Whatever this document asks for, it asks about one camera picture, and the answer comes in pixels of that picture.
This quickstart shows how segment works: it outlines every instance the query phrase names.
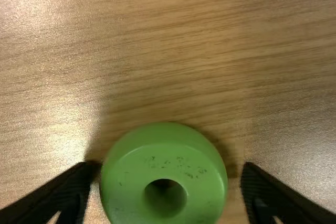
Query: black marking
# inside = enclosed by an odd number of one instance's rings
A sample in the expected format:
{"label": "black marking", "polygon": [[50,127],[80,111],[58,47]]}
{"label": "black marking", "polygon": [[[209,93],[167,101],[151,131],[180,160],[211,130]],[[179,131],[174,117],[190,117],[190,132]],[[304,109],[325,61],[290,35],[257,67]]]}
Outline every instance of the black marking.
{"label": "black marking", "polygon": [[194,178],[194,176],[190,173],[184,173],[185,175],[187,175],[189,178]]}

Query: green foam ring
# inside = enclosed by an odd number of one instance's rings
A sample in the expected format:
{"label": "green foam ring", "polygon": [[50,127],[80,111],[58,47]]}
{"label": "green foam ring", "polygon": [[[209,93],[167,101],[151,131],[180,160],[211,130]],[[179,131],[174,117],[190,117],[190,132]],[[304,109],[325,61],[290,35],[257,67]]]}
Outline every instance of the green foam ring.
{"label": "green foam ring", "polygon": [[101,171],[101,202],[113,224],[214,224],[227,183],[220,154],[201,133],[151,123],[110,150]]}

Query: wooden table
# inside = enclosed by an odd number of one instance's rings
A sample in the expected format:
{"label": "wooden table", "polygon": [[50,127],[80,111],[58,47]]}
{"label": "wooden table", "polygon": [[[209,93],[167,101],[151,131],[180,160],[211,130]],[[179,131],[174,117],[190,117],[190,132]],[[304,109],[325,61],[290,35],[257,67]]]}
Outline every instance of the wooden table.
{"label": "wooden table", "polygon": [[[175,121],[336,211],[336,0],[0,0],[0,208]],[[108,223],[97,184],[86,223]]]}

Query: center hole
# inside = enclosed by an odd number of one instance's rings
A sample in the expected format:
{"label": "center hole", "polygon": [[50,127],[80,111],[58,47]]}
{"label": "center hole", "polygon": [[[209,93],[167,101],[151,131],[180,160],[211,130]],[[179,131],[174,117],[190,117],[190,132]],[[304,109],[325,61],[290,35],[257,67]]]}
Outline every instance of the center hole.
{"label": "center hole", "polygon": [[149,209],[160,217],[173,217],[185,206],[186,192],[170,179],[158,179],[149,183],[144,192]]}

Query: green object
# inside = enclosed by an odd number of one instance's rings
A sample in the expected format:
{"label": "green object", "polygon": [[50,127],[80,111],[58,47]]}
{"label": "green object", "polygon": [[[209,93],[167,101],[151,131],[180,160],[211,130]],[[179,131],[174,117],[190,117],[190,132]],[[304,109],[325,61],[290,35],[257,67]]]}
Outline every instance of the green object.
{"label": "green object", "polygon": [[127,133],[101,172],[101,201],[113,224],[214,224],[226,194],[226,169],[216,148],[177,123]]}

